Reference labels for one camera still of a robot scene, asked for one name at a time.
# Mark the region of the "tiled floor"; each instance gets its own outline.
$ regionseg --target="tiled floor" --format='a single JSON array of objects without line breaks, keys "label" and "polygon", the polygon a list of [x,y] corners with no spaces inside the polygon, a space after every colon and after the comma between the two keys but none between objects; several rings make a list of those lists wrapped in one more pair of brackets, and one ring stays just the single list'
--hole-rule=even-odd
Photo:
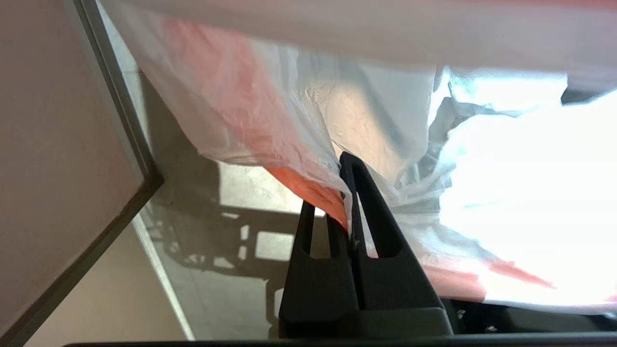
[{"label": "tiled floor", "polygon": [[263,168],[198,155],[106,21],[166,181],[141,213],[144,234],[194,337],[275,337],[275,298],[284,285],[302,201]]}]

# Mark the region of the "wall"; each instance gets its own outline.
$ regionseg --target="wall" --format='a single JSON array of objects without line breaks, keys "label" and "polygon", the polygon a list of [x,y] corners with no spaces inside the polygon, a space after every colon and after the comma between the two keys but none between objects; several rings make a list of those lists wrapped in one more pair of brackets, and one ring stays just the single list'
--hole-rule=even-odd
[{"label": "wall", "polygon": [[25,347],[139,340],[184,340],[184,335],[129,226]]},{"label": "wall", "polygon": [[61,0],[0,4],[0,335],[138,180]]}]

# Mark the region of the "crumpled plastic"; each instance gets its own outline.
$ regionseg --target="crumpled plastic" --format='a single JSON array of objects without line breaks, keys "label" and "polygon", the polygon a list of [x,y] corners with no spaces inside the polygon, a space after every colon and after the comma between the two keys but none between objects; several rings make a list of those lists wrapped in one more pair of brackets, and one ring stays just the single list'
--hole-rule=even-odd
[{"label": "crumpled plastic", "polygon": [[[607,129],[614,129],[612,123],[605,124],[610,112],[597,105],[610,108],[612,103],[607,100],[611,98],[561,107],[559,97],[566,86],[563,73],[470,70],[444,67],[443,60],[431,62],[426,57],[437,57],[436,53],[447,47],[422,46],[420,42],[426,44],[427,37],[418,36],[417,47],[422,49],[409,49],[409,42],[403,39],[406,36],[396,31],[406,27],[396,25],[419,22],[408,18],[409,11],[394,11],[418,6],[432,13],[436,7],[427,2],[391,1],[392,7],[381,7],[362,0],[357,3],[356,16],[348,18],[350,22],[339,21],[343,17],[336,14],[349,8],[338,2],[278,4],[272,2],[273,12],[264,12],[263,6],[245,1],[103,2],[140,68],[203,156],[232,164],[262,165],[295,194],[348,227],[350,194],[338,176],[337,157],[341,151],[349,151],[368,164],[439,295],[558,312],[595,314],[617,309],[617,286],[607,275],[614,261],[607,249],[598,246],[601,255],[567,263],[590,281],[585,288],[567,279],[565,272],[551,272],[555,262],[541,259],[560,252],[558,240],[567,241],[563,249],[578,254],[592,254],[596,245],[611,244],[612,236],[602,229],[612,227],[608,215],[603,214],[614,207],[610,199],[604,200],[602,213],[581,209],[583,215],[595,218],[587,220],[596,227],[587,234],[592,238],[587,243],[571,228],[584,229],[584,219],[578,224],[559,220],[563,214],[575,215],[577,203],[592,200],[584,192],[606,189],[601,182],[609,176],[602,173],[601,180],[589,182],[582,177],[582,170],[611,172],[612,157],[598,153],[606,154],[614,144],[601,137],[589,142],[593,146],[579,146],[587,143],[586,136],[593,132],[576,129],[588,130],[595,121],[607,136]],[[461,4],[443,11],[458,13]],[[319,6],[331,7],[332,17],[324,17],[326,12],[320,12]],[[379,20],[368,10],[383,8],[393,9],[387,10],[390,17],[383,17],[391,18],[393,24],[384,23],[380,33],[406,44],[379,40],[372,31],[364,32],[369,25],[351,25],[354,20]],[[514,12],[499,13],[514,16]],[[561,25],[561,19],[570,15],[557,13],[553,24]],[[277,31],[275,20],[294,30]],[[320,28],[327,27],[335,32],[319,36],[322,45],[317,46],[332,52],[288,46],[200,23],[208,21],[307,46],[317,42],[311,35],[324,34]],[[546,21],[543,17],[539,28],[547,27]],[[425,22],[427,27],[438,25]],[[303,28],[310,29],[306,35]],[[349,28],[358,28],[374,46],[367,46],[366,40]],[[455,33],[444,31],[437,36],[456,46],[456,37],[446,32]],[[542,35],[550,33],[537,34],[541,43]],[[499,37],[496,45],[502,40],[505,38]],[[568,46],[557,43],[555,47]],[[457,57],[460,62],[489,56],[484,48],[466,49],[469,54]],[[410,52],[415,63],[401,65]],[[363,59],[349,55],[355,53]],[[545,53],[560,56],[561,50],[546,49]],[[542,54],[528,60],[497,56],[484,62],[516,65],[523,61],[523,67],[533,68],[551,65]],[[587,56],[576,57],[584,60]],[[555,66],[565,68],[567,64],[560,61]],[[596,112],[595,117],[588,116],[589,112]],[[552,127],[555,124],[564,128]],[[583,159],[589,151],[597,155]],[[558,164],[550,166],[548,162]],[[575,169],[573,163],[583,166]],[[563,197],[560,188],[564,186],[579,195],[568,196],[571,204],[559,209],[555,204],[561,201],[551,194]],[[528,206],[532,199],[544,204],[545,214]],[[534,213],[539,223],[520,218]],[[569,237],[558,236],[554,230],[565,226],[571,232]],[[556,259],[565,261],[564,256]],[[584,273],[590,267],[599,269],[598,274]]]}]

